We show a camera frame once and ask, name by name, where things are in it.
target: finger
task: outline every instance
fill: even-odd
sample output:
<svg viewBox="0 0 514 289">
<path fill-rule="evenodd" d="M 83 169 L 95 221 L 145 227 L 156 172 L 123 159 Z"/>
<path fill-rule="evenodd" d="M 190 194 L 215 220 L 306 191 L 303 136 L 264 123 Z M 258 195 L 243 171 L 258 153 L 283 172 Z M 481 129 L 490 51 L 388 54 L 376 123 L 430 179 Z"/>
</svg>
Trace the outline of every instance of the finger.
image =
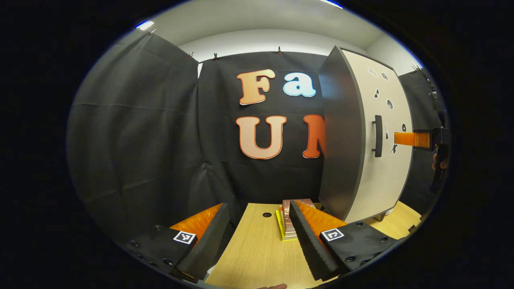
<svg viewBox="0 0 514 289">
<path fill-rule="evenodd" d="M 444 170 L 447 167 L 448 167 L 448 159 L 441 161 L 441 169 Z"/>
<path fill-rule="evenodd" d="M 287 288 L 287 284 L 280 284 L 277 286 L 271 286 L 269 289 L 286 289 L 286 288 Z"/>
</svg>

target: yellow book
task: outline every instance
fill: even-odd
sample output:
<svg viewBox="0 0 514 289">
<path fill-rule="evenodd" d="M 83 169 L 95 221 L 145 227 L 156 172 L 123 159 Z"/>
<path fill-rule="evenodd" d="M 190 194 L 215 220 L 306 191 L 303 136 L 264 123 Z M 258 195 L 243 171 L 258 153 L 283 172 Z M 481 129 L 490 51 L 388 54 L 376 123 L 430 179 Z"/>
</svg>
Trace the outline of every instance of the yellow book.
<svg viewBox="0 0 514 289">
<path fill-rule="evenodd" d="M 282 236 L 282 242 L 284 242 L 284 241 L 298 240 L 298 238 L 297 238 L 297 237 L 295 237 L 294 239 L 287 239 L 287 240 L 284 240 L 284 238 L 286 238 L 286 231 L 284 230 L 284 226 L 282 225 L 282 217 L 281 217 L 280 211 L 279 211 L 279 210 L 276 210 L 276 211 L 275 211 L 275 215 L 277 215 L 277 221 L 279 221 L 280 235 Z"/>
</svg>

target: black fabric backdrop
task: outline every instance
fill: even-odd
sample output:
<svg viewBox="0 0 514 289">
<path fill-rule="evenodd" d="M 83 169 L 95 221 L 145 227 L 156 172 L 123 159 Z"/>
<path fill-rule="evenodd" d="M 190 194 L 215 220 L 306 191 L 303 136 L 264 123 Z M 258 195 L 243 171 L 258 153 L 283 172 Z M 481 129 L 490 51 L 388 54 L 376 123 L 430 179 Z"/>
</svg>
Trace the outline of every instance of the black fabric backdrop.
<svg viewBox="0 0 514 289">
<path fill-rule="evenodd" d="M 155 224 L 173 225 L 218 203 L 229 204 L 230 229 L 221 254 L 248 202 L 318 201 L 323 154 L 304 158 L 309 114 L 323 115 L 317 71 L 326 57 L 299 52 L 256 52 L 197 62 L 157 35 L 135 30 L 116 42 L 84 79 L 70 111 L 67 157 L 87 210 L 115 241 Z M 240 105 L 238 74 L 271 69 L 266 100 Z M 313 97 L 284 93 L 284 76 L 309 75 Z M 429 90 L 416 74 L 400 77 L 414 128 L 437 126 Z M 266 117 L 287 118 L 281 152 L 252 159 L 239 145 L 239 117 L 259 117 L 256 144 L 270 144 Z M 415 152 L 401 199 L 422 213 L 432 155 Z"/>
<path fill-rule="evenodd" d="M 279 204 L 283 199 L 310 198 L 318 201 L 323 154 L 307 159 L 308 126 L 303 117 L 323 115 L 318 69 L 326 56 L 299 52 L 255 52 L 226 56 L 217 61 L 203 62 L 198 85 L 198 127 L 203 153 L 219 188 L 230 190 L 241 208 L 248 202 Z M 268 92 L 261 103 L 240 105 L 243 97 L 240 73 L 271 69 L 275 78 L 269 79 Z M 301 72 L 313 80 L 317 91 L 313 97 L 289 96 L 284 93 L 284 76 Z M 271 159 L 246 156 L 239 144 L 236 119 L 259 117 L 256 144 L 267 148 L 270 144 L 270 125 L 266 117 L 280 115 L 287 118 L 283 125 L 283 144 L 280 153 Z"/>
<path fill-rule="evenodd" d="M 234 203 L 210 185 L 196 91 L 197 62 L 141 30 L 114 44 L 84 79 L 68 121 L 68 164 L 86 208 L 116 241 Z"/>
</svg>

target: stack of books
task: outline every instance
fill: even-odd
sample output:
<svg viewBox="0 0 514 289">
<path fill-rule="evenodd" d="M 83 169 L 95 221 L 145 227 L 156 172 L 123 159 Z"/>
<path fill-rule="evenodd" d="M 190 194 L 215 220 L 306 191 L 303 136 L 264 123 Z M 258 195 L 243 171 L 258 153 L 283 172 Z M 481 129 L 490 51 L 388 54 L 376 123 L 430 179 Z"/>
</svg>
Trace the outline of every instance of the stack of books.
<svg viewBox="0 0 514 289">
<path fill-rule="evenodd" d="M 305 205 L 314 208 L 313 202 L 309 198 L 302 198 L 294 200 L 296 202 L 302 202 Z M 289 217 L 289 205 L 291 200 L 283 200 L 280 205 L 280 210 L 276 211 L 277 219 L 279 222 L 280 233 L 282 234 L 282 241 L 297 240 L 295 228 L 292 225 L 291 218 Z"/>
</svg>

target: cabinet door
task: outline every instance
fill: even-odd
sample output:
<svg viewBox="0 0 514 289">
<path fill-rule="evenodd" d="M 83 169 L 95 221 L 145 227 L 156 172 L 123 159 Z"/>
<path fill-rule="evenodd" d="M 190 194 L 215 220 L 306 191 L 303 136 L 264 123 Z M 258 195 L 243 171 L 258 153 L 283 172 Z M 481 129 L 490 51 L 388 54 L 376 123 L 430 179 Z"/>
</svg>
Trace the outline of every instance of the cabinet door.
<svg viewBox="0 0 514 289">
<path fill-rule="evenodd" d="M 342 49 L 357 82 L 364 113 L 365 146 L 357 193 L 345 222 L 385 212 L 396 205 L 409 174 L 412 147 L 396 145 L 395 132 L 412 132 L 412 118 L 395 71 L 370 58 Z M 382 156 L 375 157 L 377 127 L 382 117 Z"/>
</svg>

